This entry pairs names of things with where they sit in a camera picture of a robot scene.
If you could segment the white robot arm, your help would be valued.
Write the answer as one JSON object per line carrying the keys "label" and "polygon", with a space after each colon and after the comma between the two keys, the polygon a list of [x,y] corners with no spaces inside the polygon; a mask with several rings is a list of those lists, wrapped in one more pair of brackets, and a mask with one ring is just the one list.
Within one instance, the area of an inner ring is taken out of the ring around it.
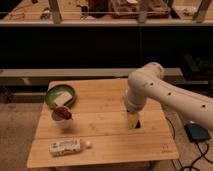
{"label": "white robot arm", "polygon": [[135,114],[151,98],[213,132],[213,98],[176,87],[165,82],[163,77],[164,68],[157,62],[150,62],[130,73],[128,90],[123,96],[126,110]]}

